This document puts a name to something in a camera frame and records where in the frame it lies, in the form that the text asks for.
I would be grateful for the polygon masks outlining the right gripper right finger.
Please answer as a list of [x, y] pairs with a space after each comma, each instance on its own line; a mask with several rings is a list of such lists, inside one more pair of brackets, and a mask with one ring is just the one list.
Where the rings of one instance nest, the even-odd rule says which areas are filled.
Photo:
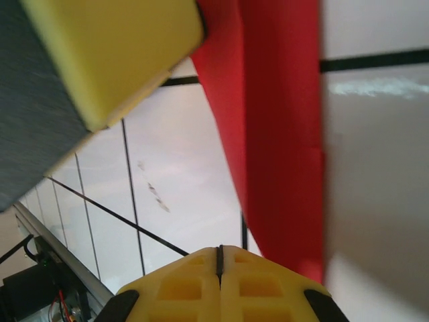
[[320, 283], [236, 246], [221, 257], [221, 322], [349, 322]]

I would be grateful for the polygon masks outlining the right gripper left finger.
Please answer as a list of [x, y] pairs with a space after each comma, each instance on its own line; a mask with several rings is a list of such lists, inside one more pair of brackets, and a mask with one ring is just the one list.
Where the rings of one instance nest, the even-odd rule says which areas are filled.
[[222, 247], [203, 248], [126, 284], [97, 322], [221, 322]]

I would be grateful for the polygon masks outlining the red cloth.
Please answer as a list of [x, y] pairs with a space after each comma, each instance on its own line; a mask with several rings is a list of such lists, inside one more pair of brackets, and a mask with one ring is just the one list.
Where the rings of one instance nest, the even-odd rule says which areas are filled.
[[322, 282], [320, 0], [197, 0], [192, 55], [261, 253]]

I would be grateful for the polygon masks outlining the black controller board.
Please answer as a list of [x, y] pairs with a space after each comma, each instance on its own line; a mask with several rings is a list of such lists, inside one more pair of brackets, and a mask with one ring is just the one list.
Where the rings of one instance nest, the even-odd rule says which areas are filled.
[[69, 265], [41, 236], [27, 236], [0, 264], [23, 249], [36, 264], [3, 279], [0, 286], [0, 322], [20, 322], [42, 309], [59, 310], [59, 322], [92, 319], [87, 289]]

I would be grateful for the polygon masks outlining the aluminium rail beam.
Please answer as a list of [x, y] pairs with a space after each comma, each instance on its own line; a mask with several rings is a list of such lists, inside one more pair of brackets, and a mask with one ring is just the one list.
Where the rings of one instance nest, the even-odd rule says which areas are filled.
[[16, 217], [35, 236], [41, 236], [57, 255], [80, 278], [92, 298], [104, 307], [114, 294], [74, 256], [27, 208], [20, 202], [12, 205]]

